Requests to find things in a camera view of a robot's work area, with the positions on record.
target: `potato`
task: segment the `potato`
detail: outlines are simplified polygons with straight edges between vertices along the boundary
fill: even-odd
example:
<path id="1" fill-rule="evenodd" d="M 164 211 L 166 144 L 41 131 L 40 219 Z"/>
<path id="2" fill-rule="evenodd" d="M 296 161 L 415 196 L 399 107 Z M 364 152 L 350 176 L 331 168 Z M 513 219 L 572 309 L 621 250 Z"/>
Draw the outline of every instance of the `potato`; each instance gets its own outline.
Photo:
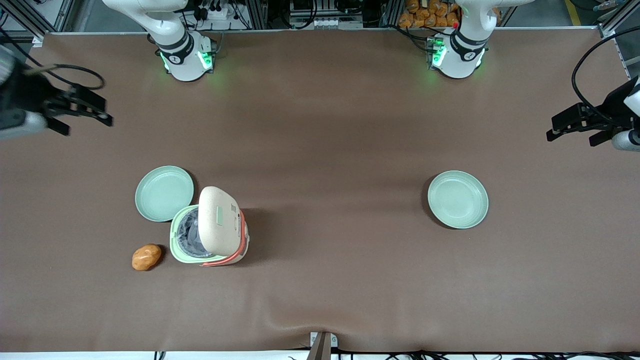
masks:
<path id="1" fill-rule="evenodd" d="M 146 271 L 154 266 L 160 257 L 162 250 L 156 244 L 146 244 L 133 253 L 131 258 L 131 266 L 137 271 Z"/>

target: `black cable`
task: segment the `black cable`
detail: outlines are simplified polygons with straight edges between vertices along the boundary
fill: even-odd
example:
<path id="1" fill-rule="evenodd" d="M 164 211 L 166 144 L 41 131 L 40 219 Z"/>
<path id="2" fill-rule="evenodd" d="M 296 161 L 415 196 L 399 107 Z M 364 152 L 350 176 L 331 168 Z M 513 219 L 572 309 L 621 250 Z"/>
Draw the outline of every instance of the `black cable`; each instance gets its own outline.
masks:
<path id="1" fill-rule="evenodd" d="M 600 3 L 598 1 L 596 1 L 596 0 L 591 0 L 591 1 L 594 3 L 594 6 L 600 5 Z M 585 10 L 585 11 L 588 11 L 588 12 L 592 12 L 593 11 L 593 6 L 591 8 L 588 8 L 588 7 L 584 6 L 584 5 L 576 3 L 575 0 L 569 0 L 569 2 L 571 2 L 571 4 L 573 4 L 578 9 L 582 9 L 582 10 Z"/>
<path id="2" fill-rule="evenodd" d="M 244 25 L 247 30 L 251 29 L 251 27 L 249 26 L 249 23 L 244 18 L 244 15 L 240 12 L 240 9 L 236 0 L 231 0 L 229 1 L 229 3 L 231 4 L 231 7 L 233 7 L 234 11 L 238 15 L 240 22 L 242 22 L 242 25 Z"/>
<path id="3" fill-rule="evenodd" d="M 418 41 L 416 39 L 414 39 L 413 37 L 409 37 L 409 39 L 411 39 L 411 42 L 420 50 L 424 51 L 425 53 L 433 53 L 434 51 L 431 51 L 429 49 L 426 49 L 425 47 L 422 47 Z"/>
<path id="4" fill-rule="evenodd" d="M 9 20 L 9 13 L 0 10 L 0 20 L 2 21 L 2 24 L 0 24 L 0 27 L 4 26 L 4 24 L 6 24 L 6 21 Z"/>
<path id="5" fill-rule="evenodd" d="M 40 62 L 38 62 L 38 60 L 34 59 L 31 55 L 29 55 L 29 53 L 27 53 L 20 46 L 18 46 L 18 43 L 13 41 L 13 39 L 9 37 L 9 34 L 7 34 L 6 31 L 3 28 L 0 28 L 0 33 L 2 33 L 2 35 L 4 37 L 9 39 L 9 41 L 13 44 L 13 46 L 15 46 L 18 49 L 18 51 L 20 51 L 27 59 L 31 60 L 34 64 L 36 64 L 36 66 L 42 67 L 42 64 Z M 98 78 L 98 80 L 100 80 L 100 85 L 98 85 L 98 86 L 85 86 L 89 90 L 100 90 L 101 88 L 104 88 L 104 85 L 106 84 L 104 78 L 100 74 L 98 74 L 97 72 L 95 72 L 95 71 L 93 71 L 91 69 L 87 69 L 86 67 L 82 67 L 82 66 L 78 66 L 78 65 L 67 65 L 67 64 L 54 64 L 54 66 L 55 66 L 54 69 L 79 70 L 79 71 L 87 72 L 87 73 L 95 76 L 96 78 Z M 47 70 L 47 73 L 49 73 L 49 75 L 51 75 L 54 78 L 62 81 L 65 84 L 68 84 L 68 85 L 76 85 L 77 84 L 77 83 L 74 83 L 73 81 L 69 81 L 69 80 L 67 80 L 67 79 L 55 74 L 53 72 L 54 69 Z"/>
<path id="6" fill-rule="evenodd" d="M 189 27 L 191 26 L 191 29 L 195 30 L 196 29 L 196 25 L 190 23 L 187 21 L 187 17 L 184 15 L 184 10 L 181 11 L 182 12 L 182 20 L 184 20 L 184 25 L 185 27 L 187 27 L 187 30 L 189 30 Z"/>
<path id="7" fill-rule="evenodd" d="M 333 6 L 342 13 L 348 14 L 348 15 L 352 15 L 352 14 L 357 14 L 357 13 L 361 13 L 362 9 L 364 8 L 364 1 L 362 1 L 360 3 L 360 6 L 355 8 L 355 9 L 350 9 L 350 8 L 346 8 L 345 6 L 341 6 L 340 5 L 340 1 L 341 0 L 333 0 Z"/>
<path id="8" fill-rule="evenodd" d="M 580 59 L 580 61 L 578 61 L 578 64 L 576 64 L 573 73 L 571 74 L 571 86 L 573 87 L 573 91 L 575 92 L 575 95 L 578 95 L 578 98 L 580 99 L 580 101 L 582 101 L 591 111 L 593 111 L 594 113 L 596 113 L 598 116 L 602 117 L 605 121 L 611 123 L 613 120 L 612 118 L 608 117 L 607 115 L 604 115 L 602 112 L 600 112 L 600 110 L 598 110 L 595 106 L 593 106 L 582 94 L 582 92 L 580 92 L 580 90 L 578 89 L 578 85 L 575 83 L 575 75 L 578 73 L 578 70 L 580 69 L 580 66 L 582 66 L 582 63 L 584 63 L 584 60 L 587 59 L 587 57 L 595 50 L 598 49 L 602 44 L 606 43 L 609 40 L 615 39 L 617 37 L 620 37 L 624 34 L 627 33 L 631 33 L 633 31 L 638 31 L 640 30 L 640 26 L 634 26 L 633 28 L 628 28 L 624 31 L 620 31 L 617 34 L 611 35 L 609 37 L 605 37 L 604 39 L 600 40 L 597 44 L 595 44 L 594 46 L 591 47 L 591 49 L 587 50 L 586 53 L 584 53 L 584 55 L 582 55 L 582 58 Z M 581 354 L 600 354 L 599 352 L 581 352 L 579 354 L 575 354 L 572 356 L 568 356 L 565 359 L 570 359 L 571 357 L 574 356 L 578 356 Z M 622 358 L 620 357 L 616 357 L 613 355 L 609 355 L 607 356 L 610 359 L 614 359 L 614 360 L 622 360 Z"/>
<path id="9" fill-rule="evenodd" d="M 300 26 L 299 28 L 297 28 L 294 25 L 291 25 L 291 23 L 289 21 L 287 21 L 284 17 L 284 14 L 286 12 L 280 12 L 280 18 L 282 19 L 282 22 L 285 24 L 285 26 L 287 26 L 289 29 L 298 29 L 298 30 L 302 30 L 304 28 L 306 28 L 307 26 L 311 25 L 313 23 L 313 21 L 316 19 L 316 15 L 318 14 L 318 7 L 316 4 L 316 0 L 310 0 L 311 1 L 311 10 L 309 11 L 309 19 L 307 20 L 307 22 Z M 281 3 L 281 7 L 283 7 L 282 5 L 285 5 L 288 3 L 288 0 L 283 0 Z"/>

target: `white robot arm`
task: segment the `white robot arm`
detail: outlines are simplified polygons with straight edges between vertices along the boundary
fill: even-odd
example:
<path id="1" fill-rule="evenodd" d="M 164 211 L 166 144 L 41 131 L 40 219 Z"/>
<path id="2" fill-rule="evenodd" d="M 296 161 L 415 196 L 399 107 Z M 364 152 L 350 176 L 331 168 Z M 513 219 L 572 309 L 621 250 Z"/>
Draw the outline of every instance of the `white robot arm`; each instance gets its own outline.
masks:
<path id="1" fill-rule="evenodd" d="M 480 66 L 484 46 L 495 29 L 497 16 L 493 8 L 519 6 L 533 0 L 456 0 L 462 9 L 460 27 L 438 34 L 438 49 L 431 55 L 431 65 L 454 79 L 466 78 Z"/>
<path id="2" fill-rule="evenodd" d="M 164 66 L 176 79 L 193 81 L 213 70 L 211 39 L 187 31 L 174 11 L 187 0 L 103 0 L 104 4 L 145 28 L 160 48 Z"/>

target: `cable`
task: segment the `cable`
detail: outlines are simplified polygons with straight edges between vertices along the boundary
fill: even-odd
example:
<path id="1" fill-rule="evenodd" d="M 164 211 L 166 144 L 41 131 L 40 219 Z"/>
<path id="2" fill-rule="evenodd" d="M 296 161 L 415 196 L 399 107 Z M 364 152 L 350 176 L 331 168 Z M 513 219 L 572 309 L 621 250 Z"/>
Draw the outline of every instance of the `cable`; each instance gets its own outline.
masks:
<path id="1" fill-rule="evenodd" d="M 225 39 L 225 32 L 222 32 L 222 35 L 220 35 L 220 41 L 218 42 L 218 45 L 216 46 L 216 52 L 215 54 L 218 54 L 220 52 L 220 49 L 222 49 L 222 41 Z"/>
<path id="2" fill-rule="evenodd" d="M 399 27 L 399 26 L 397 26 L 397 25 L 392 25 L 392 24 L 384 25 L 384 26 L 382 26 L 382 27 L 383 27 L 383 28 L 392 28 L 392 29 L 396 29 L 396 30 L 398 30 L 398 31 L 400 32 L 400 34 L 402 34 L 402 35 L 404 35 L 404 36 L 406 36 L 406 37 L 412 37 L 412 38 L 414 38 L 414 39 L 416 39 L 416 40 L 427 40 L 427 38 L 426 38 L 426 37 L 419 37 L 419 36 L 417 36 L 417 35 L 413 35 L 413 34 L 409 33 L 408 28 L 407 28 L 407 30 L 405 30 L 405 29 L 403 29 L 403 28 L 400 28 L 400 27 Z M 451 36 L 451 35 L 452 35 L 452 33 L 451 33 L 451 34 L 443 33 L 442 31 L 437 30 L 437 29 L 434 29 L 434 28 L 429 28 L 429 27 L 427 27 L 427 28 L 425 28 L 425 29 L 431 30 L 431 31 L 433 31 L 433 32 L 435 32 L 435 33 L 438 33 L 438 34 L 447 35 L 447 36 Z"/>
<path id="3" fill-rule="evenodd" d="M 251 29 L 251 26 L 249 26 L 249 23 L 247 22 L 247 20 L 244 18 L 244 15 L 240 11 L 238 3 L 236 2 L 236 0 L 229 1 L 229 4 L 231 4 L 231 7 L 233 7 L 234 11 L 238 15 L 238 17 L 240 19 L 240 22 L 242 22 L 242 25 L 244 25 L 247 30 Z"/>
<path id="4" fill-rule="evenodd" d="M 409 37 L 409 39 L 411 39 L 411 42 L 420 50 L 424 51 L 425 53 L 433 53 L 433 51 L 430 51 L 429 49 L 426 49 L 425 47 L 422 47 L 418 41 L 416 39 L 414 39 L 413 37 Z"/>
<path id="5" fill-rule="evenodd" d="M 282 19 L 282 22 L 289 29 L 297 29 L 297 30 L 302 30 L 302 29 L 306 28 L 307 26 L 311 25 L 313 23 L 313 21 L 316 19 L 316 15 L 318 14 L 318 7 L 317 7 L 317 4 L 316 4 L 316 0 L 310 0 L 310 1 L 311 1 L 311 10 L 309 11 L 309 19 L 307 20 L 307 22 L 304 25 L 300 26 L 299 28 L 297 28 L 295 25 L 291 25 L 291 23 L 284 18 L 285 12 L 280 12 L 280 18 Z M 286 5 L 287 2 L 288 2 L 288 0 L 283 0 L 282 1 L 282 5 Z"/>
<path id="6" fill-rule="evenodd" d="M 2 21 L 2 24 L 0 24 L 0 26 L 4 26 L 4 24 L 8 19 L 9 19 L 9 13 L 4 12 L 3 10 L 0 10 L 0 21 Z"/>
<path id="7" fill-rule="evenodd" d="M 4 37 L 9 39 L 9 41 L 13 44 L 13 46 L 15 46 L 18 49 L 18 51 L 20 51 L 27 59 L 31 60 L 34 64 L 36 64 L 36 66 L 43 67 L 42 64 L 40 62 L 38 62 L 38 60 L 34 59 L 31 55 L 29 55 L 29 53 L 27 53 L 20 46 L 18 46 L 18 43 L 13 41 L 13 39 L 9 37 L 9 34 L 7 34 L 6 31 L 3 28 L 0 28 L 0 32 L 2 33 L 2 35 Z M 95 72 L 95 71 L 93 71 L 91 69 L 87 69 L 86 67 L 82 67 L 82 66 L 78 66 L 78 65 L 67 65 L 67 64 L 54 64 L 54 66 L 55 66 L 55 69 L 73 69 L 73 70 L 79 70 L 79 71 L 87 72 L 87 73 L 95 76 L 96 78 L 98 78 L 98 80 L 100 80 L 100 85 L 98 85 L 98 86 L 85 86 L 89 90 L 100 90 L 101 88 L 104 88 L 104 85 L 106 84 L 104 78 L 100 74 L 98 74 L 97 72 Z M 77 83 L 74 83 L 73 81 L 69 81 L 69 80 L 67 80 L 67 79 L 55 74 L 52 70 L 47 70 L 47 73 L 49 75 L 53 76 L 54 78 L 62 81 L 65 84 L 68 84 L 68 85 L 76 85 L 77 84 Z"/>
<path id="8" fill-rule="evenodd" d="M 575 92 L 575 95 L 578 95 L 578 98 L 580 99 L 580 101 L 582 101 L 591 111 L 593 111 L 594 113 L 596 113 L 598 116 L 602 117 L 605 121 L 607 121 L 608 123 L 612 123 L 613 119 L 608 117 L 607 115 L 604 115 L 602 112 L 600 112 L 600 110 L 598 110 L 595 106 L 593 106 L 582 94 L 582 92 L 580 92 L 580 89 L 578 89 L 578 85 L 575 82 L 575 75 L 578 73 L 578 70 L 580 69 L 580 66 L 582 66 L 582 63 L 584 63 L 584 60 L 587 59 L 587 57 L 595 50 L 598 49 L 602 44 L 606 43 L 609 40 L 615 39 L 617 37 L 620 37 L 624 34 L 628 34 L 631 33 L 633 31 L 638 31 L 640 30 L 640 26 L 634 26 L 633 28 L 628 28 L 624 31 L 620 31 L 617 34 L 613 34 L 609 37 L 605 37 L 604 39 L 600 40 L 599 42 L 597 42 L 594 46 L 591 47 L 591 49 L 587 50 L 586 53 L 584 53 L 584 55 L 582 55 L 582 58 L 580 59 L 580 61 L 578 61 L 578 64 L 576 64 L 573 73 L 571 74 L 571 86 L 573 87 L 573 91 Z M 590 353 L 590 352 L 585 352 L 585 353 L 580 353 L 580 354 L 600 354 L 600 353 Z M 574 357 L 577 355 L 572 355 L 569 357 L 566 357 L 566 359 L 570 359 L 571 357 Z M 619 357 L 611 357 L 608 356 L 611 359 L 614 360 L 621 360 L 621 358 Z"/>
<path id="9" fill-rule="evenodd" d="M 571 2 L 571 4 L 573 4 L 578 9 L 585 10 L 585 11 L 588 11 L 588 12 L 592 12 L 593 11 L 593 6 L 591 8 L 588 8 L 588 7 L 584 6 L 584 5 L 576 3 L 575 0 L 569 0 L 569 2 Z M 594 6 L 600 5 L 599 1 L 592 0 L 592 2 L 595 4 Z"/>
<path id="10" fill-rule="evenodd" d="M 360 3 L 360 6 L 355 8 L 355 9 L 350 9 L 347 8 L 345 6 L 341 6 L 340 5 L 341 0 L 333 0 L 333 6 L 338 9 L 338 11 L 348 14 L 348 15 L 353 15 L 353 14 L 357 14 L 357 13 L 362 13 L 362 9 L 364 8 L 364 1 L 362 1 Z"/>
<path id="11" fill-rule="evenodd" d="M 180 11 L 182 12 L 182 20 L 184 20 L 184 26 L 187 28 L 187 30 L 189 30 L 189 27 L 191 26 L 191 29 L 195 30 L 196 29 L 196 25 L 190 23 L 187 21 L 187 17 L 184 15 L 184 10 Z"/>

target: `green led light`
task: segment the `green led light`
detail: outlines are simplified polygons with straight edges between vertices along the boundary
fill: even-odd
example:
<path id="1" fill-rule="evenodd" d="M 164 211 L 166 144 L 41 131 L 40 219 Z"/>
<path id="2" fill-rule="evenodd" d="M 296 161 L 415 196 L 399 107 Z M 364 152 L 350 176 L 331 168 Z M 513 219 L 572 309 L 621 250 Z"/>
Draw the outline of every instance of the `green led light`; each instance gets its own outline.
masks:
<path id="1" fill-rule="evenodd" d="M 198 52 L 198 57 L 200 58 L 200 62 L 205 69 L 211 68 L 211 55 L 208 53 Z"/>
<path id="2" fill-rule="evenodd" d="M 447 47 L 442 46 L 440 50 L 433 55 L 433 66 L 441 66 L 445 54 L 447 54 Z"/>
<path id="3" fill-rule="evenodd" d="M 162 58 L 162 62 L 164 63 L 164 68 L 169 71 L 169 64 L 166 63 L 166 58 L 164 58 L 164 55 L 162 53 L 160 53 L 160 57 Z"/>

